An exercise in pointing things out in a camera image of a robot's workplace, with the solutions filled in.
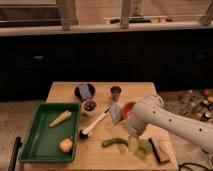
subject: dark wall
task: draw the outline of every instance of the dark wall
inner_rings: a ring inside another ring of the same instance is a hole
[[[0,99],[45,98],[52,81],[213,86],[213,30],[0,37]]]

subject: green plastic tray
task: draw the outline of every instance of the green plastic tray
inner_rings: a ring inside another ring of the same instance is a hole
[[[62,112],[69,110],[72,117],[59,125],[49,128],[49,124]],[[26,135],[19,162],[21,163],[65,163],[75,158],[80,118],[80,105],[71,103],[40,104]],[[59,149],[60,142],[73,138],[73,149],[64,154]]]

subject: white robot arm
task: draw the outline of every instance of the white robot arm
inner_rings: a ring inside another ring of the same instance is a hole
[[[163,104],[158,95],[148,96],[137,102],[133,114],[126,121],[128,132],[133,136],[141,135],[150,123],[173,132],[208,153],[213,153],[213,125],[175,115],[164,110]]]

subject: cup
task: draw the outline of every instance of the cup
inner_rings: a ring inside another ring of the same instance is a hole
[[[111,99],[115,102],[118,101],[121,94],[121,88],[119,86],[113,86],[110,89],[110,91],[111,91]]]

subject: wall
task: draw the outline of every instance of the wall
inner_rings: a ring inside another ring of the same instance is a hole
[[[170,16],[174,21],[198,20],[212,0],[143,0],[142,14]],[[55,4],[54,0],[1,0],[0,4]],[[76,0],[79,24],[103,24],[120,17],[122,0]]]

